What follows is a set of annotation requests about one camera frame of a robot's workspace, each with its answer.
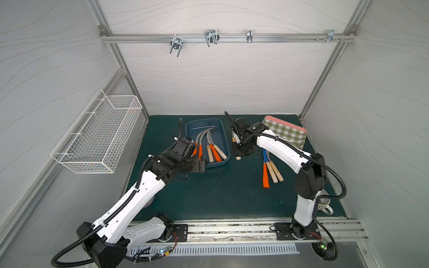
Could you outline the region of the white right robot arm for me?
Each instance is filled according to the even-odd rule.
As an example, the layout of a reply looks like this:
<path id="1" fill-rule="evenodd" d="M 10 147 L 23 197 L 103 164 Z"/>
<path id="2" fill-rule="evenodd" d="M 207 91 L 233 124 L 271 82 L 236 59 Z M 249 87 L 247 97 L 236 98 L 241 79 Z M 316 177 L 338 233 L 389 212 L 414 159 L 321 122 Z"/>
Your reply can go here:
<path id="1" fill-rule="evenodd" d="M 289 232 L 295 239 L 304 240 L 315 223 L 316 198 L 321 195 L 326 182 L 326 173 L 321 171 L 321 164 L 317 163 L 322 157 L 313 158 L 311 154 L 281 139 L 261 122 L 249 125 L 243 118 L 234 120 L 230 115 L 226 117 L 231 123 L 232 137 L 235 139 L 231 147 L 236 157 L 249 156 L 254 153 L 255 147 L 260 147 L 297 174 L 294 185 L 297 205 Z"/>

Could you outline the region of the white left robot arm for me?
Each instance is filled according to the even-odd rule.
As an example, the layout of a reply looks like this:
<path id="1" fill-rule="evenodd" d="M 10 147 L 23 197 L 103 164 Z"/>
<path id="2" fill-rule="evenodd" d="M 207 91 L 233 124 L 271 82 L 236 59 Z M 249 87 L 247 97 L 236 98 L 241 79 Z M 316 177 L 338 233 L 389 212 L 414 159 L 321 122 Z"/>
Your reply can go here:
<path id="1" fill-rule="evenodd" d="M 191 138 L 182 137 L 169 149 L 149 156 L 128 192 L 99 219 L 79 227 L 79 238 L 89 236 L 83 248 L 99 268 L 115 268 L 124 258 L 139 261 L 130 254 L 135 248 L 150 241 L 173 239 L 174 222 L 162 213 L 140 225 L 131 227 L 130 223 L 169 182 L 186 173 L 201 172 L 196 147 Z"/>

